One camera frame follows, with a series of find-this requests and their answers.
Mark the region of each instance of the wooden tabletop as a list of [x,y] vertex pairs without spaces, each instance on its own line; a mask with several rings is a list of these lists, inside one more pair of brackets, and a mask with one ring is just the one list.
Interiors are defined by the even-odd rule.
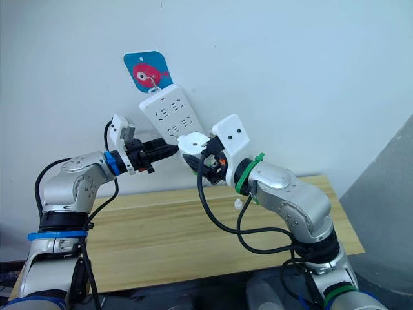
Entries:
[[[327,178],[301,179],[317,185],[330,198],[336,232],[347,254],[362,253],[363,247]],[[205,196],[214,214],[235,227],[239,211],[234,208],[234,199],[244,202],[245,197],[226,186],[207,187]],[[237,236],[219,230],[208,219],[197,189],[120,196],[94,223],[88,252],[100,293],[268,268],[289,257],[287,252],[260,255],[245,250]],[[275,213],[251,204],[243,229],[268,226],[285,224]],[[260,249],[289,242],[276,232],[248,235],[245,240]]]

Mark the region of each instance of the electrical outlet socket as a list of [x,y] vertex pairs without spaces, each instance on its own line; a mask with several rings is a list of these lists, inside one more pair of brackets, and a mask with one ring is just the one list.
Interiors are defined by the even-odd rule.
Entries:
[[171,84],[141,102],[139,108],[168,144],[191,132],[205,133],[183,89]]

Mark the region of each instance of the green ring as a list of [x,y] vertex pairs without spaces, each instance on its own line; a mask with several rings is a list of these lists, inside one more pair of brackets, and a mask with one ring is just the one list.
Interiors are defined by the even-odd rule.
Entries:
[[242,173],[241,177],[239,178],[237,185],[235,186],[235,190],[238,194],[241,194],[241,187],[243,186],[245,180],[251,173],[252,168],[254,168],[260,161],[263,161],[264,153],[256,156],[254,161],[251,161],[248,166],[245,168],[244,172]]
[[326,308],[326,306],[331,301],[331,299],[337,297],[337,295],[340,295],[341,293],[345,293],[345,292],[350,292],[350,291],[357,291],[357,289],[353,285],[346,285],[346,286],[342,286],[342,287],[338,287],[337,289],[334,289],[326,296],[325,301],[324,301],[324,308]]

